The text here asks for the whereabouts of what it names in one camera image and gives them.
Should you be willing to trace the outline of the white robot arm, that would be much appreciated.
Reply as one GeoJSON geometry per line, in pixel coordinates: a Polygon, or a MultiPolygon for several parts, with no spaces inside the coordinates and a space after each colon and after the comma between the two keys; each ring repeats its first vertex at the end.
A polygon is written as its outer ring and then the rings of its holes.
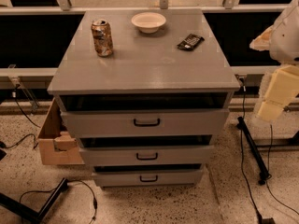
{"type": "Polygon", "coordinates": [[[257,119],[273,122],[299,94],[299,0],[292,0],[249,47],[268,50],[270,57],[280,63],[272,74],[264,75],[260,103],[255,106],[257,119]]]}

